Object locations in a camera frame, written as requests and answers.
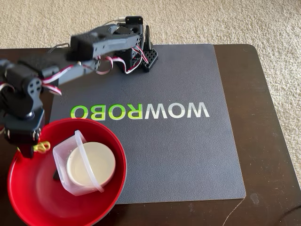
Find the desk mat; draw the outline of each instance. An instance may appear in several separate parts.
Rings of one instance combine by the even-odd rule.
[[[127,157],[119,204],[244,198],[213,45],[154,48],[149,73],[115,66],[61,85],[50,121],[87,117],[115,133]]]

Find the wooden table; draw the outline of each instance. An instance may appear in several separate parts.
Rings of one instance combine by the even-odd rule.
[[[45,52],[46,49],[2,49],[0,58]],[[250,45],[216,45],[246,198],[225,226],[301,226],[301,190],[256,49]],[[42,95],[49,120],[52,95]],[[7,174],[16,149],[0,138],[0,225],[24,225],[7,195]],[[222,226],[241,200],[162,202],[116,205],[96,225]]]

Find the carpet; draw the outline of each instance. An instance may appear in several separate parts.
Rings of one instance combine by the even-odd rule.
[[[256,47],[301,182],[300,0],[0,0],[0,48],[52,47],[119,16],[142,15],[152,42]]]

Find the clear plastic container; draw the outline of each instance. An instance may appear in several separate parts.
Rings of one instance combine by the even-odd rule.
[[[68,138],[67,140],[63,141],[53,148],[53,156],[62,185],[68,192],[75,196],[91,193],[97,190],[100,192],[104,191],[102,186],[98,184],[90,167],[89,160],[83,146],[83,144],[86,142],[87,141],[85,140],[81,132],[77,130],[75,131],[74,136]],[[79,148],[81,158],[85,165],[85,169],[83,170],[86,170],[88,176],[90,177],[90,183],[84,186],[80,186],[74,183],[68,176],[67,172],[68,158],[71,152],[77,147]]]

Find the robotic arm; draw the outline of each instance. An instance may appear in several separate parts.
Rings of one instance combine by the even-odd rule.
[[[141,67],[148,72],[158,53],[152,48],[149,27],[143,41],[143,18],[128,16],[125,23],[97,27],[71,36],[70,46],[43,55],[31,55],[16,64],[0,59],[0,125],[5,139],[18,147],[26,158],[33,157],[45,125],[40,100],[44,90],[60,93],[58,85],[98,71],[105,59],[119,62],[124,73]]]

